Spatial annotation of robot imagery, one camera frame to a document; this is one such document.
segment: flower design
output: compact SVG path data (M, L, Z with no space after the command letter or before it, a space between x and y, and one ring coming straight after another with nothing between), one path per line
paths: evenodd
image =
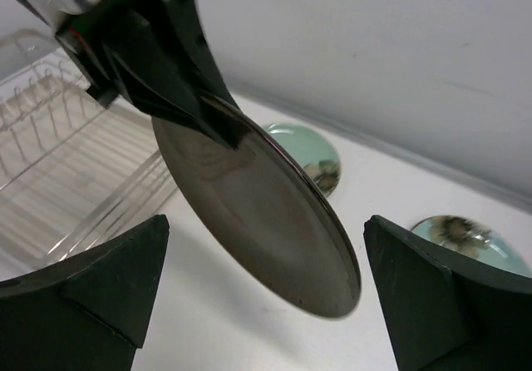
M477 249L490 245L491 230L474 221L455 216L439 216L431 219L429 235L432 242L449 250L476 259Z
M338 161L320 161L317 165L311 163L306 165L303 170L325 196L329 196L340 181L340 163Z

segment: white table surface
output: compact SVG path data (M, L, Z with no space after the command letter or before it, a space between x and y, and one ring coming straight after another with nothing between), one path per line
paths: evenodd
M235 99L258 124L297 121L248 98ZM145 346L137 351L133 370L397 369L362 237L372 215L406 228L432 215L469 216L497 230L532 264L532 215L318 130L342 159L342 179L329 201L362 272L355 311L338 321L317 319L270 293L219 246L178 192L160 210L170 220L170 243Z

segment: dish rack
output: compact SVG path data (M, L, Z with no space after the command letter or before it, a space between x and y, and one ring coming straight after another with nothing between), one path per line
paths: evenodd
M119 235L176 190L150 119L98 105L61 50L31 62L37 36L0 47L29 62L0 82L0 280Z

